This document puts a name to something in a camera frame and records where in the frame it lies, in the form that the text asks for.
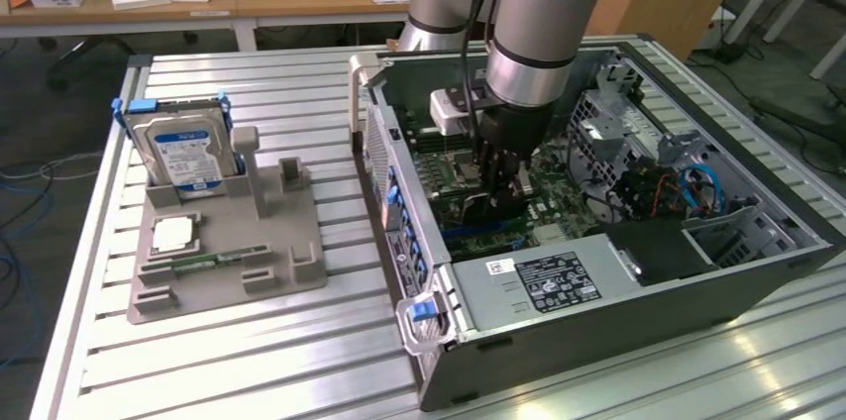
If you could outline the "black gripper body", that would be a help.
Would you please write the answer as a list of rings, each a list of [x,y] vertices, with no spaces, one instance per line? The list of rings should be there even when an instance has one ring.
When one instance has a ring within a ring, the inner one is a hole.
[[[477,114],[477,162],[491,163],[496,154],[517,161],[529,160],[543,142],[552,114],[551,104],[539,107],[501,104],[483,109]]]

